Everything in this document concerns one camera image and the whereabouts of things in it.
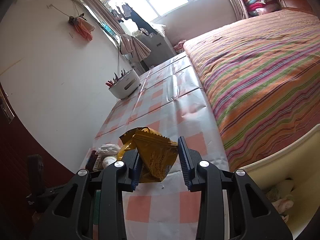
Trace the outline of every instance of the striped bedspread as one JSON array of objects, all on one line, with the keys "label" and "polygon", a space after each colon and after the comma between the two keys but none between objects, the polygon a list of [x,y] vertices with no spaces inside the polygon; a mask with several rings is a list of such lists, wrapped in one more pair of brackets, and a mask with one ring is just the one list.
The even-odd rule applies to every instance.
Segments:
[{"label": "striped bedspread", "polygon": [[288,146],[320,123],[320,22],[281,10],[184,44],[198,73],[230,170]]}]

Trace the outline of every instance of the pen holder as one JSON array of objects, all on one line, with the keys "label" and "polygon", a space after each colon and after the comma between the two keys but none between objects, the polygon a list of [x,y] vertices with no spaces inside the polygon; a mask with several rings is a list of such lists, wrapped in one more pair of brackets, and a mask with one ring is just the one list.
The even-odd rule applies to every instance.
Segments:
[{"label": "pen holder", "polygon": [[140,85],[140,78],[132,69],[109,88],[110,92],[119,99],[129,96]]}]

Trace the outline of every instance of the pink checkered tablecloth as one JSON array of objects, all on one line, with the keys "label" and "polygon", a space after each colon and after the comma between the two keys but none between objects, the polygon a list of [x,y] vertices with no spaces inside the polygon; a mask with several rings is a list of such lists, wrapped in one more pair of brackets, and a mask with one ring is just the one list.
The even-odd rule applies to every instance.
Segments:
[{"label": "pink checkered tablecloth", "polygon": [[[228,170],[228,162],[210,104],[193,66],[182,53],[140,76],[141,86],[113,107],[89,149],[102,144],[122,146],[119,136],[135,127],[148,126],[188,147],[204,160]],[[194,240],[199,217],[200,192],[184,185],[179,158],[159,183],[139,184],[123,193],[128,239]]]}]

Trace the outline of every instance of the white wall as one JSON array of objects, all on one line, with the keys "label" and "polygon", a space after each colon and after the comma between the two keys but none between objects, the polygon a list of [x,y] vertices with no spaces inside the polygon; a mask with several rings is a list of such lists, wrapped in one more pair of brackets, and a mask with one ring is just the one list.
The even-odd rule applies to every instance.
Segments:
[{"label": "white wall", "polygon": [[229,0],[195,0],[153,22],[166,25],[172,45],[236,21]]},{"label": "white wall", "polygon": [[[99,27],[88,42],[51,3],[77,16],[70,0],[28,0],[8,10],[0,23],[0,82],[33,137],[76,172],[116,102],[105,82],[118,56]],[[131,69],[122,56],[120,67]]]}]

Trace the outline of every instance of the silver screw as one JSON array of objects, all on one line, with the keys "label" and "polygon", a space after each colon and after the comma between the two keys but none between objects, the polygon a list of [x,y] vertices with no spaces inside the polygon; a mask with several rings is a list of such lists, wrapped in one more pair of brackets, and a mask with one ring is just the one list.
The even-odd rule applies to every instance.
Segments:
[{"label": "silver screw", "polygon": [[115,162],[115,166],[117,167],[117,168],[120,168],[120,167],[122,167],[124,165],[124,162],[123,161],[117,161],[117,162]]},{"label": "silver screw", "polygon": [[78,171],[78,175],[79,176],[84,176],[84,175],[86,175],[88,172],[87,172],[87,170],[79,170]]},{"label": "silver screw", "polygon": [[236,174],[239,175],[239,176],[244,176],[245,175],[245,171],[239,169],[239,170],[236,171]]},{"label": "silver screw", "polygon": [[209,162],[207,162],[207,161],[200,161],[199,164],[201,167],[208,167],[209,166]]}]

